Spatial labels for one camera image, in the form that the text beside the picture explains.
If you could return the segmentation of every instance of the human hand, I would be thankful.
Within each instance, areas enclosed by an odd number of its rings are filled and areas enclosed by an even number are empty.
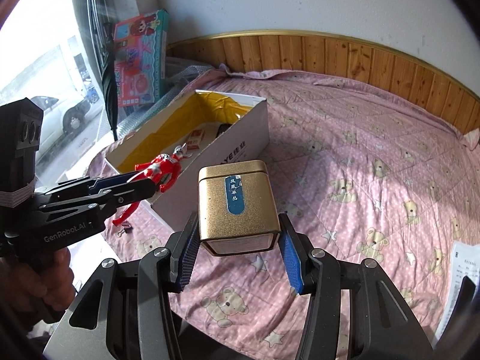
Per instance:
[[[16,311],[37,311],[32,296],[42,298],[56,311],[66,310],[75,298],[74,273],[70,269],[70,251],[66,247],[54,252],[54,264],[40,275],[25,263],[9,264],[2,259],[1,265],[0,292]]]

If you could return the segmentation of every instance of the pink bedsheet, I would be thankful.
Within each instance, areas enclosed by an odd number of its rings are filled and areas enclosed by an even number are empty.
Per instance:
[[[378,260],[432,337],[453,241],[480,243],[480,149],[467,149],[454,127],[416,105],[354,80],[211,71],[185,91],[200,88],[267,98],[270,144],[260,159],[278,211],[338,259]],[[91,176],[111,174],[104,156]],[[110,224],[105,232],[123,261],[170,235],[144,208],[130,223],[133,232],[121,238]],[[295,357],[308,307],[290,288],[278,248],[225,258],[201,248],[190,285],[170,300],[190,324],[259,360]],[[346,291],[342,303],[339,355],[347,347]]]

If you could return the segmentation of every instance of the metal screw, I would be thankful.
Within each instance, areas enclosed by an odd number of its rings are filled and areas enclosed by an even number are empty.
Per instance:
[[[157,247],[154,251],[153,254],[155,257],[163,257],[166,256],[169,250],[166,247]]]
[[[313,257],[321,259],[322,257],[325,257],[325,251],[323,249],[320,249],[320,248],[316,247],[315,249],[313,249],[311,251],[311,255]]]
[[[104,259],[102,261],[102,267],[104,268],[110,268],[113,264],[115,264],[114,259]]]
[[[376,268],[377,267],[377,262],[374,259],[366,259],[365,260],[365,266],[367,268]]]

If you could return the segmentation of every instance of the car wheel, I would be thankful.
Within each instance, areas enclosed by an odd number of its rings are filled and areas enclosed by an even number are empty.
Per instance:
[[[85,123],[85,115],[78,110],[70,109],[63,117],[63,130],[66,134],[78,132],[83,123]]]

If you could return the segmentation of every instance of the blue gripper pad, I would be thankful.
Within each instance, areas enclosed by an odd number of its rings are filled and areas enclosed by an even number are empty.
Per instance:
[[[191,232],[187,245],[178,260],[178,276],[175,284],[180,285],[181,290],[190,282],[191,273],[194,270],[198,249],[200,248],[200,235],[198,228]]]
[[[303,292],[304,282],[300,260],[293,247],[292,239],[286,231],[281,232],[280,238],[278,239],[278,247],[280,248],[280,253],[282,253],[282,259],[290,285],[295,288],[298,294],[301,294]]]

